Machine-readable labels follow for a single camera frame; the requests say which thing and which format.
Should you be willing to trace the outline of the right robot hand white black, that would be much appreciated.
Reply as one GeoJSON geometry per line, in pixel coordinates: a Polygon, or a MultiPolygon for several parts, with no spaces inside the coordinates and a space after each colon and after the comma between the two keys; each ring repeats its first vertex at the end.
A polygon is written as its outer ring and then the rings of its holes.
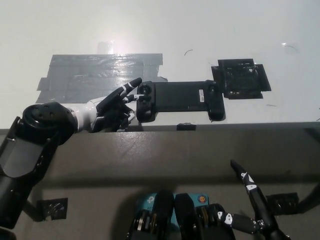
{"type": "Polygon", "coordinates": [[[218,211],[216,213],[218,221],[226,227],[252,235],[260,233],[266,239],[270,239],[272,233],[276,232],[279,227],[268,207],[266,198],[250,174],[240,164],[231,160],[230,166],[236,177],[244,185],[255,213],[255,219],[240,214],[218,211]]]}

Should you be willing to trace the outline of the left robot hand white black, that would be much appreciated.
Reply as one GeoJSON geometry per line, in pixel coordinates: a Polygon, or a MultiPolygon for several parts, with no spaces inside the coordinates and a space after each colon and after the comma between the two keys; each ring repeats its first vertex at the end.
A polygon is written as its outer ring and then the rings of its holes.
{"type": "Polygon", "coordinates": [[[135,119],[136,113],[128,103],[141,99],[141,94],[130,94],[142,83],[140,77],[117,88],[108,96],[89,100],[87,103],[64,104],[75,119],[76,131],[97,133],[108,129],[116,132],[126,129],[135,119]]]}

